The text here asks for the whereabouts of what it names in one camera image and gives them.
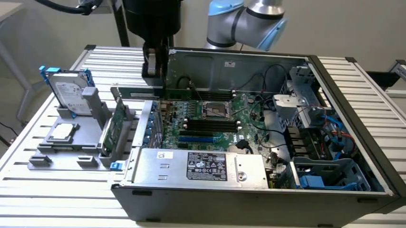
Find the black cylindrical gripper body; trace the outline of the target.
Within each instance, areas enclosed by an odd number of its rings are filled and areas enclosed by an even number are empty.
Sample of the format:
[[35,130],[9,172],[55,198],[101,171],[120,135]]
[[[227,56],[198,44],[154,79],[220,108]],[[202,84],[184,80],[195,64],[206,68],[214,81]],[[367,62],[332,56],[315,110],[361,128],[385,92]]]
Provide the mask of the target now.
[[179,0],[124,0],[127,28],[144,40],[162,40],[180,30]]

